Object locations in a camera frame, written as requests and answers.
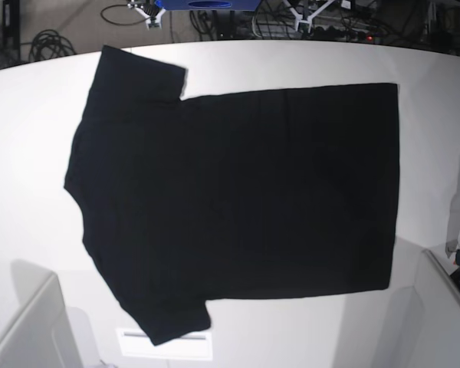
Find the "black T-shirt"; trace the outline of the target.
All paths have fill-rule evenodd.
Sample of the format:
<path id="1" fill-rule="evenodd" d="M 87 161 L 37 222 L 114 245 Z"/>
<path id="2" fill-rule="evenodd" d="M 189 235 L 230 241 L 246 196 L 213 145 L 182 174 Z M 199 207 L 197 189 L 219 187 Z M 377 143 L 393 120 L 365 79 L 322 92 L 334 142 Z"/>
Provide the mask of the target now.
<path id="1" fill-rule="evenodd" d="M 182 100 L 185 82 L 104 47 L 64 182 L 84 247 L 151 342 L 207 330 L 207 301 L 386 289 L 398 85 Z"/>

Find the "black power strip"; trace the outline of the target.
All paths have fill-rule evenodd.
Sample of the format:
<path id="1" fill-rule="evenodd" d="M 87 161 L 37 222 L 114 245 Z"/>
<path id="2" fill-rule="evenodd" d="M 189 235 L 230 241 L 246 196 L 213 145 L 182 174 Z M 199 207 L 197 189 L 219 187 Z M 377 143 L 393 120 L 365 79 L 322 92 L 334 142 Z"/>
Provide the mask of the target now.
<path id="1" fill-rule="evenodd" d="M 335 28 L 333 26 L 312 28 L 307 36 L 308 40 L 313 41 L 342 41 L 342 42 L 374 42 L 372 34 L 365 31 L 357 31 L 350 28 Z"/>

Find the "blue box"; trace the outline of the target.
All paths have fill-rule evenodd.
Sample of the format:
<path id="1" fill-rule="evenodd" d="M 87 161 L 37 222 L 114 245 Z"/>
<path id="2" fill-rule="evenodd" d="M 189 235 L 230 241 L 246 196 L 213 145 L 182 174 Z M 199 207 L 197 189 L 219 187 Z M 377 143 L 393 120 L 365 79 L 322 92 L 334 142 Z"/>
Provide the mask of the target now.
<path id="1" fill-rule="evenodd" d="M 234 10 L 254 11 L 261 0 L 161 0 L 156 1 L 165 10 Z"/>

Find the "white left partition panel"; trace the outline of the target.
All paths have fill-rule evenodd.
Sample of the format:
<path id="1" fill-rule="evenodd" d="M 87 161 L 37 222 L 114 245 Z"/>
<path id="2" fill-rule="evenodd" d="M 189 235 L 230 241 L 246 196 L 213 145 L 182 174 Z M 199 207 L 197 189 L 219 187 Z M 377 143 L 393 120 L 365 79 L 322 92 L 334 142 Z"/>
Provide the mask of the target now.
<path id="1" fill-rule="evenodd" d="M 0 367 L 82 367 L 58 276 L 48 272 L 0 333 Z"/>

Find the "white partition panel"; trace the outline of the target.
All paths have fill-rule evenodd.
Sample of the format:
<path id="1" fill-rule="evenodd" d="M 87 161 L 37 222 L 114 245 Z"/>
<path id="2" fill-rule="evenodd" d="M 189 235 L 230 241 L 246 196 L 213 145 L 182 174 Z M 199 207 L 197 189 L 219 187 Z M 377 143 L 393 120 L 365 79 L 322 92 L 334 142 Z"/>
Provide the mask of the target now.
<path id="1" fill-rule="evenodd" d="M 460 367 L 460 293 L 432 252 L 421 254 L 393 313 L 391 367 Z"/>
<path id="2" fill-rule="evenodd" d="M 82 367 L 58 276 L 48 272 L 0 333 L 0 367 Z"/>

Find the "white right partition panel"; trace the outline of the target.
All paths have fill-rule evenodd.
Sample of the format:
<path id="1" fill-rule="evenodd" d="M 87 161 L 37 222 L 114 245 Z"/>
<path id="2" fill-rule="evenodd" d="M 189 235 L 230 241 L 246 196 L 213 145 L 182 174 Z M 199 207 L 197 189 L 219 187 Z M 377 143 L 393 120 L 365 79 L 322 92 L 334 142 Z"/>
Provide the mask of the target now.
<path id="1" fill-rule="evenodd" d="M 432 252 L 421 254 L 393 313 L 391 367 L 460 367 L 460 293 Z"/>

